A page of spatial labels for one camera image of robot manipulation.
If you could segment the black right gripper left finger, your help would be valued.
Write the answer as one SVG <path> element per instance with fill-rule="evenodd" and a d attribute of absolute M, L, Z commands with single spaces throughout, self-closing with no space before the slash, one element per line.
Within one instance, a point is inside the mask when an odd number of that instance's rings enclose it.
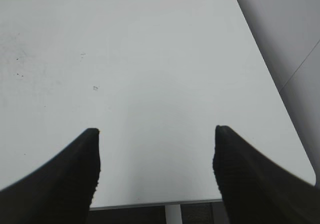
<path fill-rule="evenodd" d="M 43 166 L 0 192 L 2 224 L 84 224 L 101 172 L 99 130 L 88 128 Z"/>

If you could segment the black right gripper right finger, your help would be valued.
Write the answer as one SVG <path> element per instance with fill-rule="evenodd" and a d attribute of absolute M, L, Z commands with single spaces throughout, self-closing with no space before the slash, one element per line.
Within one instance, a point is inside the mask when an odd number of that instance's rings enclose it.
<path fill-rule="evenodd" d="M 231 224 L 318 224 L 320 190 L 216 126 L 212 168 Z"/>

